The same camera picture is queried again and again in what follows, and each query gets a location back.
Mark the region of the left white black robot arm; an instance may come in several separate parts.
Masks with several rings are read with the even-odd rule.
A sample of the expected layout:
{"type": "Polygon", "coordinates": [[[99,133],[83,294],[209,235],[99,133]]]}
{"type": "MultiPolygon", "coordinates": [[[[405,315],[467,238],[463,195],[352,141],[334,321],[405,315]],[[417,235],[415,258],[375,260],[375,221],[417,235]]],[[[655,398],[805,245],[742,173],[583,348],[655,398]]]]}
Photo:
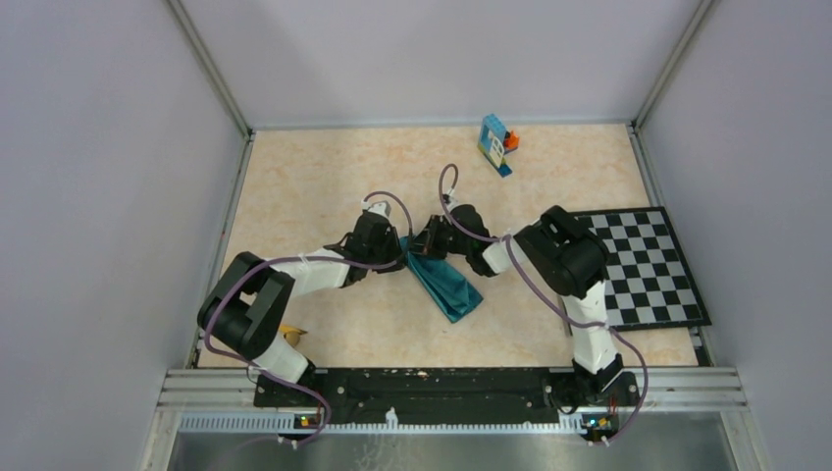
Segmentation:
{"type": "Polygon", "coordinates": [[[240,252],[197,314],[201,329],[234,354],[278,378],[278,394],[291,405],[313,396],[311,361],[279,333],[288,303],[322,289],[347,288],[370,271],[404,268],[399,236],[380,203],[365,209],[353,230],[334,244],[297,259],[266,267],[251,252],[240,252]]]}

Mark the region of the gold spoon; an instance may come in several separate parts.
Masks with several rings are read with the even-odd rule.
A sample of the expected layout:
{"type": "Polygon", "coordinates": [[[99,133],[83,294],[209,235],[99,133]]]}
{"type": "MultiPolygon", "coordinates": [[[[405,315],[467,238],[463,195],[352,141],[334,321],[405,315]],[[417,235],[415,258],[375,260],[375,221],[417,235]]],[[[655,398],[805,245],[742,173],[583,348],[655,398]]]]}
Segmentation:
{"type": "Polygon", "coordinates": [[[297,347],[307,331],[288,325],[279,326],[279,332],[284,340],[292,347],[297,347]]]}

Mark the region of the colourful toy block house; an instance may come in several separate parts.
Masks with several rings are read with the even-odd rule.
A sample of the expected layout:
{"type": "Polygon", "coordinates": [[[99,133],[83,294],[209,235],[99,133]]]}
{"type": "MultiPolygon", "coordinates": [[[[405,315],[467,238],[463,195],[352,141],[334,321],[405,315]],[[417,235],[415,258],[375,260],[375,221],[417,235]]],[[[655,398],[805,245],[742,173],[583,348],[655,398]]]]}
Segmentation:
{"type": "Polygon", "coordinates": [[[519,135],[510,131],[497,115],[488,114],[481,121],[478,149],[502,178],[512,174],[506,156],[516,151],[519,143],[519,135]]]}

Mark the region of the teal cloth napkin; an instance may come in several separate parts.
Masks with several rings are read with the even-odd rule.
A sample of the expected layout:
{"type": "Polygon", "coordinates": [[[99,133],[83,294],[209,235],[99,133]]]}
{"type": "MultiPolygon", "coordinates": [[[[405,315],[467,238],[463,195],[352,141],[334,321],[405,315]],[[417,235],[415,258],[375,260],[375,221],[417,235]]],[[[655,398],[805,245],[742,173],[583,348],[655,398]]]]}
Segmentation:
{"type": "Polygon", "coordinates": [[[407,251],[407,267],[449,323],[455,324],[476,310],[481,293],[445,260],[407,251]]]}

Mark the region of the black white checkerboard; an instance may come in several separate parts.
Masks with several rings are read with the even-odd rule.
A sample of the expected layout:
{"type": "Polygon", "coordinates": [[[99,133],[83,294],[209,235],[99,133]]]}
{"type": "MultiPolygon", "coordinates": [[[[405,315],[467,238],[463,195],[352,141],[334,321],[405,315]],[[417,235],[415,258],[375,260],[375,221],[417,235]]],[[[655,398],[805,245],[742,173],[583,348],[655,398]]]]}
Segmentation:
{"type": "Polygon", "coordinates": [[[710,316],[661,206],[575,212],[609,252],[605,302],[619,332],[709,326],[710,316]]]}

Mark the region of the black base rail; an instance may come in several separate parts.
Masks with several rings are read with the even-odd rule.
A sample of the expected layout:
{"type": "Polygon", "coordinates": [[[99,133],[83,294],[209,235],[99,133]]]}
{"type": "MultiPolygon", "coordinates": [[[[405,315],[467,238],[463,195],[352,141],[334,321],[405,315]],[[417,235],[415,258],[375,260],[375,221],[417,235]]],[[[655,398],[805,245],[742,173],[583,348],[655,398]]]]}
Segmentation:
{"type": "Polygon", "coordinates": [[[293,410],[294,425],[496,430],[564,426],[587,442],[612,438],[619,413],[641,400],[636,376],[604,390],[570,368],[330,368],[301,379],[302,391],[259,377],[253,403],[293,410]]]}

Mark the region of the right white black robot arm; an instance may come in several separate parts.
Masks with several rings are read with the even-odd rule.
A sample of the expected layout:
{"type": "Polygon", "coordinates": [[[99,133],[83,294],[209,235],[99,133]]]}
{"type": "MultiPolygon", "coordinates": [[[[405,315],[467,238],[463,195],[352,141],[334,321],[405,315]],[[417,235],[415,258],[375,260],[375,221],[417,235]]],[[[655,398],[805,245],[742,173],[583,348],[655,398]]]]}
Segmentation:
{"type": "Polygon", "coordinates": [[[429,219],[410,251],[436,260],[460,255],[475,273],[488,278],[534,268],[562,300],[562,313],[572,326],[578,397],[601,404],[614,393],[623,359],[613,341],[605,302],[609,252],[571,213],[555,205],[519,232],[497,237],[473,205],[455,205],[429,219]]]}

